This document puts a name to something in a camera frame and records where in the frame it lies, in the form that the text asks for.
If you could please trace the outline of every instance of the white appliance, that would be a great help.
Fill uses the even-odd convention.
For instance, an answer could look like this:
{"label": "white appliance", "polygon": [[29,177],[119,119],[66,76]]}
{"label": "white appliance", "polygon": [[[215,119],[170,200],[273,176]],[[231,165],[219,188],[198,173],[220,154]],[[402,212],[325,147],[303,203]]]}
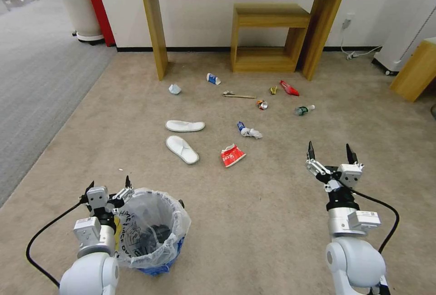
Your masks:
{"label": "white appliance", "polygon": [[392,23],[380,52],[374,54],[373,63],[386,69],[386,75],[401,70],[419,43],[436,36],[436,0],[410,0],[404,6],[401,18]]}

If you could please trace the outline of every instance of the power outlet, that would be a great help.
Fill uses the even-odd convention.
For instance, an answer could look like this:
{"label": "power outlet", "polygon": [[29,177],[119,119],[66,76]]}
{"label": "power outlet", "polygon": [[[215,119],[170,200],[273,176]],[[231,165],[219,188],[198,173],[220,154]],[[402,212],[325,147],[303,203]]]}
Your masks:
{"label": "power outlet", "polygon": [[344,22],[342,23],[342,30],[346,30],[348,28],[348,26],[350,26],[351,21],[354,18],[354,13],[353,12],[349,12],[347,13]]}

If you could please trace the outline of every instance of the carpet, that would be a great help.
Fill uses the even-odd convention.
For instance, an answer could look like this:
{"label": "carpet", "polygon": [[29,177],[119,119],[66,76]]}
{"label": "carpet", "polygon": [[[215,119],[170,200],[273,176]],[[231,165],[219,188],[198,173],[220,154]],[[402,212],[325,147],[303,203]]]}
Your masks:
{"label": "carpet", "polygon": [[[392,77],[370,58],[346,61],[341,53],[323,53],[312,82],[299,73],[232,74],[228,54],[169,57],[172,64],[159,82],[152,53],[117,54],[0,209],[0,293],[56,294],[27,263],[27,242],[75,204],[92,180],[116,192],[128,174],[134,187],[183,199],[192,225],[169,274],[150,277],[122,268],[118,295],[334,294],[324,259],[328,197],[305,168],[309,140],[326,165],[345,163],[350,143],[365,164],[358,190],[400,212],[398,231],[383,252],[392,294],[434,293],[434,96],[408,103],[388,89]],[[208,72],[222,83],[208,83]],[[270,95],[280,79],[301,96],[282,89]],[[180,95],[168,92],[171,83],[181,87]],[[257,95],[269,108],[224,98],[226,90]],[[316,109],[308,115],[293,114],[296,106],[310,104]],[[169,119],[206,123],[204,130],[182,135],[200,155],[196,164],[166,148],[173,134],[165,129]],[[263,138],[242,137],[239,120]],[[231,143],[247,155],[226,169],[220,151]],[[378,248],[394,215],[356,201],[381,216],[382,226],[367,238]],[[34,243],[33,258],[58,280],[76,258],[74,222],[87,215],[84,207],[76,209]]]}
{"label": "carpet", "polygon": [[60,0],[0,16],[0,206],[116,54],[71,31]]}

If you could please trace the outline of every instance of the wooden stool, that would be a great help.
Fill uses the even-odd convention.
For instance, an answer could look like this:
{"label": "wooden stool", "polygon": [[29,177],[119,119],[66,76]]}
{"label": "wooden stool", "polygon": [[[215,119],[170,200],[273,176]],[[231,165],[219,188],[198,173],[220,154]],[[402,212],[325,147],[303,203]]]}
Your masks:
{"label": "wooden stool", "polygon": [[[310,14],[297,4],[235,4],[230,58],[232,70],[293,72]],[[238,48],[239,27],[289,27],[284,48]]]}
{"label": "wooden stool", "polygon": [[392,82],[390,89],[413,102],[436,77],[436,37],[424,39],[416,48],[403,69]]}

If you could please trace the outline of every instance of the potted plant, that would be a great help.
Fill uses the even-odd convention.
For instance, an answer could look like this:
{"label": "potted plant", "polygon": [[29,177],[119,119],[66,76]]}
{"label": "potted plant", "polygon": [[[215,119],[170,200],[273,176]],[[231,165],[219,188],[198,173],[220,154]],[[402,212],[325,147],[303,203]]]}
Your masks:
{"label": "potted plant", "polygon": [[62,0],[62,2],[79,41],[95,42],[103,39],[91,0]]}

